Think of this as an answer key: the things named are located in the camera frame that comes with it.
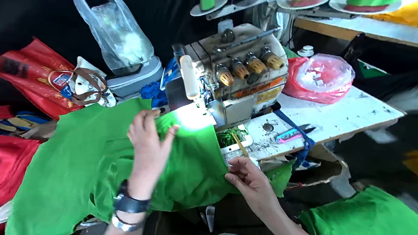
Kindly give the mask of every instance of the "bracelet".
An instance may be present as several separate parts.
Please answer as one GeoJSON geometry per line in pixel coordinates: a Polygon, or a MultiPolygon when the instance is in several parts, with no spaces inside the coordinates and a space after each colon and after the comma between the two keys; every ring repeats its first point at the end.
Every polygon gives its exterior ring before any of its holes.
{"type": "Polygon", "coordinates": [[[142,221],[142,222],[137,223],[137,224],[126,223],[126,222],[122,221],[116,215],[116,213],[113,213],[111,222],[112,222],[113,226],[122,229],[123,232],[133,232],[133,231],[136,231],[136,230],[138,230],[140,228],[143,228],[144,227],[144,224],[145,224],[145,221],[142,221]]]}

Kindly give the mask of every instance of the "white table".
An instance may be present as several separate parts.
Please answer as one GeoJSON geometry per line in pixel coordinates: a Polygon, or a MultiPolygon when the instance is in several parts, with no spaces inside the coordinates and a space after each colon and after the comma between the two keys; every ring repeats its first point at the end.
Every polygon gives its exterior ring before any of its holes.
{"type": "Polygon", "coordinates": [[[318,20],[299,16],[295,20],[295,26],[348,41],[360,33],[366,33],[367,37],[381,41],[418,47],[418,28],[366,17],[318,20]]]}
{"type": "MultiPolygon", "coordinates": [[[[279,96],[278,102],[282,106],[280,110],[295,124],[309,123],[316,127],[308,134],[316,144],[389,125],[405,115],[355,87],[343,99],[331,105],[296,99],[285,94],[279,96]]],[[[245,127],[253,138],[253,144],[245,148],[251,157],[267,160],[303,149],[302,138],[283,144],[276,143],[275,137],[291,126],[274,113],[254,118],[245,127]],[[265,123],[273,125],[273,131],[265,131],[265,123]]],[[[241,150],[224,154],[225,160],[236,156],[242,156],[241,150]]]]}

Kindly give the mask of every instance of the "scissors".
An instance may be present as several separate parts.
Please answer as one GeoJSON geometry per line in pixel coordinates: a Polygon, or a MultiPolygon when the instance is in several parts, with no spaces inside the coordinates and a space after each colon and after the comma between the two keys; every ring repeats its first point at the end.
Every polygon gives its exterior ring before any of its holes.
{"type": "MultiPolygon", "coordinates": [[[[315,128],[316,128],[316,127],[313,127],[313,128],[307,129],[307,127],[309,125],[310,124],[301,125],[301,126],[299,126],[299,128],[302,129],[306,134],[308,134],[308,133],[312,132],[313,130],[315,130],[315,128]]],[[[276,137],[276,142],[277,143],[286,143],[288,141],[297,139],[297,138],[299,138],[301,136],[302,135],[298,132],[297,129],[291,128],[291,129],[289,129],[289,130],[287,130],[287,131],[282,132],[281,134],[279,134],[276,137]]]]}

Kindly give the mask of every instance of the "hand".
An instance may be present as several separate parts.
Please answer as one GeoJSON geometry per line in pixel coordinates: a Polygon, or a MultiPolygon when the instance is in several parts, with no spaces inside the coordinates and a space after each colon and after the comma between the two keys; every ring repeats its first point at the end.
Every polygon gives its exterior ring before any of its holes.
{"type": "Polygon", "coordinates": [[[151,198],[155,184],[166,166],[174,136],[180,128],[179,125],[173,125],[167,131],[164,141],[160,142],[154,121],[159,113],[160,110],[142,110],[135,116],[127,134],[135,150],[128,193],[138,200],[151,198]]]}
{"type": "Polygon", "coordinates": [[[229,161],[225,179],[238,188],[251,210],[264,222],[281,210],[267,176],[248,157],[229,161]]]}

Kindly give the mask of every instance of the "person's left hand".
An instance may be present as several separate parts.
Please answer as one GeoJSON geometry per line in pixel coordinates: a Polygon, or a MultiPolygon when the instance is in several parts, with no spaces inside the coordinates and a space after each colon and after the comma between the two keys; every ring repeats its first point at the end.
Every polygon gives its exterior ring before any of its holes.
{"type": "Polygon", "coordinates": [[[142,110],[135,116],[127,134],[135,150],[128,192],[138,200],[151,198],[155,184],[166,166],[174,136],[180,128],[179,125],[169,128],[161,142],[154,121],[159,113],[160,110],[142,110]]]}

